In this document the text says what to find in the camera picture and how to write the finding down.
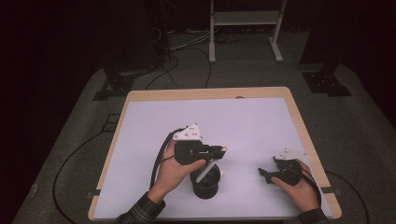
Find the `dark background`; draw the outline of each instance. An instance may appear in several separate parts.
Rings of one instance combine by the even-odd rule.
[[[108,62],[132,70],[157,65],[165,40],[154,43],[149,27],[208,27],[209,1],[170,1],[166,23],[159,1],[143,2],[0,0],[3,221],[15,217],[94,72]],[[234,10],[276,7],[224,0],[216,6],[229,2]],[[311,29],[301,63],[325,63],[340,49],[337,60],[358,74],[394,126],[395,9],[391,1],[289,0],[282,23],[286,32]]]

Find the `wire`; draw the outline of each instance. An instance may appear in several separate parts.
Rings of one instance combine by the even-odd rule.
[[[78,152],[80,149],[82,149],[85,145],[87,145],[89,142],[91,142],[91,140],[93,140],[94,138],[98,137],[99,135],[101,135],[102,133],[105,133],[103,130],[99,133],[97,133],[96,135],[94,135],[93,137],[89,138],[87,141],[85,141],[84,143],[82,143],[79,147],[77,147],[64,161],[64,163],[62,164],[61,168],[59,169],[58,173],[56,174],[54,180],[53,180],[53,184],[52,184],[52,200],[55,203],[55,207],[56,209],[59,211],[59,213],[61,213],[61,215],[70,223],[73,224],[77,224],[77,222],[75,222],[71,217],[69,217],[61,208],[61,206],[58,204],[58,200],[56,199],[56,183],[58,181],[58,177],[59,174],[61,173],[62,169],[64,168],[64,166],[67,164],[67,162],[70,160],[70,158],[73,157],[73,155],[76,154],[76,152]]]
[[[171,138],[173,137],[173,135],[175,133],[181,132],[183,130],[184,129],[176,129],[176,130],[172,131],[171,133],[168,134],[168,136],[166,136],[165,140],[163,141],[163,145],[161,146],[160,151],[158,151],[157,158],[155,159],[154,166],[152,167],[151,181],[150,181],[150,184],[149,184],[149,188],[150,189],[152,188],[152,186],[155,183],[155,177],[157,175],[157,170],[158,170],[158,167],[160,166],[160,163],[162,162],[161,158],[163,157],[163,153],[165,152],[169,141],[171,140]]]
[[[205,89],[206,89],[206,88],[207,88],[207,84],[208,84],[209,79],[210,79],[211,72],[212,72],[212,64],[211,64],[210,61],[209,61],[209,56],[207,56],[206,52],[204,52],[204,51],[201,50],[201,49],[197,49],[197,48],[184,48],[184,49],[178,49],[178,50],[175,50],[175,52],[177,52],[177,51],[182,51],[182,50],[185,50],[185,49],[195,49],[195,50],[201,51],[201,52],[206,56],[207,62],[208,62],[208,64],[209,64],[209,72],[208,72],[208,74],[207,74],[207,78],[206,78],[206,82],[205,82]]]
[[[175,59],[177,60],[177,63],[178,63],[178,58],[177,58],[176,56],[171,55],[171,57],[175,58]],[[166,69],[163,67],[163,64],[162,64],[162,69],[163,69],[163,71],[165,71],[165,72],[169,75],[169,77],[172,79],[172,81],[171,81],[170,83],[166,84],[166,86],[164,86],[163,88],[165,88],[165,87],[167,87],[168,85],[174,83],[175,86],[176,86],[176,89],[178,89],[178,85],[176,84],[176,82],[175,82],[174,78],[172,77],[172,75],[169,73],[171,70],[166,70]]]
[[[166,74],[169,74],[170,71],[174,70],[174,69],[177,67],[177,65],[178,65],[178,58],[175,57],[174,55],[171,55],[171,57],[173,57],[173,58],[176,60],[176,64],[175,64],[170,70],[165,70],[164,73],[161,73],[161,74],[159,74],[158,76],[156,76],[154,79],[152,79],[152,80],[150,81],[150,83],[146,86],[145,90],[148,90],[148,89],[149,89],[149,86],[150,86],[155,80],[157,80],[158,78],[160,78],[160,77],[162,77],[162,76],[164,76],[164,75],[166,75]]]
[[[167,160],[169,160],[169,159],[172,159],[172,158],[174,158],[175,157],[175,155],[173,155],[173,156],[170,156],[170,157],[168,157],[168,158],[166,158],[166,159],[163,159],[163,160],[161,160],[161,162],[163,162],[163,161],[167,161]]]
[[[346,184],[348,184],[348,185],[352,188],[353,191],[355,191],[356,195],[358,196],[359,200],[361,201],[361,205],[362,205],[363,208],[364,208],[364,214],[366,215],[366,221],[367,221],[366,223],[367,223],[367,224],[370,224],[370,214],[369,214],[369,210],[367,209],[367,205],[366,205],[366,203],[364,202],[364,200],[363,200],[363,198],[361,197],[361,194],[358,192],[358,190],[355,189],[355,187],[353,187],[352,184],[349,183],[349,181],[347,181],[347,180],[346,180],[345,178],[343,178],[342,176],[340,176],[340,175],[338,175],[338,174],[336,174],[336,173],[333,173],[333,172],[331,172],[331,171],[327,171],[327,170],[325,170],[324,172],[326,172],[327,174],[334,175],[334,176],[340,178],[340,179],[343,180]]]

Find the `gray carpet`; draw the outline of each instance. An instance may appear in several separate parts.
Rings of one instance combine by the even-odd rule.
[[[335,75],[352,96],[329,97],[311,93],[302,72],[319,66],[298,64],[308,33],[279,35],[278,45],[284,57],[277,63],[268,43],[268,34],[238,35],[243,40],[216,45],[217,61],[211,65],[208,88],[286,86],[294,96],[306,128],[325,170],[337,173],[349,181],[361,194],[370,214],[371,223],[386,224],[396,220],[396,132],[356,74],[340,65]],[[172,35],[172,45],[178,46],[194,35]],[[207,43],[193,46],[207,52]],[[206,56],[196,49],[173,54],[177,67],[158,78],[149,89],[204,88],[209,72]],[[176,60],[165,62],[170,69]],[[144,90],[150,81],[163,73],[157,69],[135,80],[133,90]],[[58,212],[52,200],[52,184],[64,161],[81,144],[100,133],[111,113],[120,113],[125,97],[110,97],[93,101],[106,80],[103,70],[92,78],[80,95],[73,112],[59,135],[32,190],[17,214],[14,223],[69,223]],[[59,206],[77,223],[88,220],[90,193],[102,172],[113,133],[100,133],[70,157],[62,169],[56,196]],[[356,193],[344,181],[328,175],[343,215],[332,223],[365,223],[364,209]],[[285,223],[298,223],[287,220]]]

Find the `sleeve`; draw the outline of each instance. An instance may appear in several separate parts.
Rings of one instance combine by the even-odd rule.
[[[116,223],[151,224],[165,206],[164,201],[161,204],[153,202],[146,192],[128,212],[117,217]]]
[[[329,220],[324,215],[321,208],[304,212],[298,216],[303,224],[328,224]]]

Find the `metal stand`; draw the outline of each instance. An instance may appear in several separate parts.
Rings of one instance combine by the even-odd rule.
[[[102,86],[102,89],[98,91],[93,97],[94,101],[105,101],[108,97],[126,96],[131,91],[134,85],[134,79],[145,74],[152,72],[155,68],[152,67],[145,71],[139,72],[125,72],[125,76],[122,76],[120,72],[114,66],[105,66],[104,70],[107,79]]]
[[[215,12],[214,0],[210,1],[210,40],[209,40],[209,61],[216,61],[215,55],[215,26],[218,25],[264,25],[274,24],[276,26],[274,36],[270,37],[271,48],[278,63],[283,62],[277,46],[277,37],[280,25],[283,20],[287,0],[282,0],[280,10],[272,11],[240,11],[240,12]]]
[[[324,65],[318,72],[305,72],[303,77],[313,93],[327,93],[329,96],[350,96],[347,87],[340,84],[334,75],[336,66]]]

